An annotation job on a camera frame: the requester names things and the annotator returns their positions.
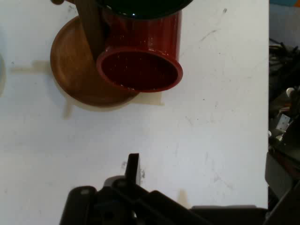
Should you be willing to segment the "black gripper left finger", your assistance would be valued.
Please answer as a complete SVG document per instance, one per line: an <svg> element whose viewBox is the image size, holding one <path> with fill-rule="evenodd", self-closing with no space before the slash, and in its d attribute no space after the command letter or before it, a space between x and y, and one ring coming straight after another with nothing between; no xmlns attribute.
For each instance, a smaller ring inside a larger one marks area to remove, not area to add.
<svg viewBox="0 0 300 225"><path fill-rule="evenodd" d="M123 176L108 178L101 190L72 189L61 225L206 225L208 221L158 191L140 186L139 154L129 154Z"/></svg>

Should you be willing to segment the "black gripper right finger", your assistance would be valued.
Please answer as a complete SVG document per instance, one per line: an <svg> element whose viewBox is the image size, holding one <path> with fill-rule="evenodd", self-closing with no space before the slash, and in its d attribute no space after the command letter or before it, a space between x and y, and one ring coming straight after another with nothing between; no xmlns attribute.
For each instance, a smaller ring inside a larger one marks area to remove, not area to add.
<svg viewBox="0 0 300 225"><path fill-rule="evenodd" d="M300 172L293 161L268 152L265 180L278 199L269 210L265 225L298 225L300 223Z"/></svg>

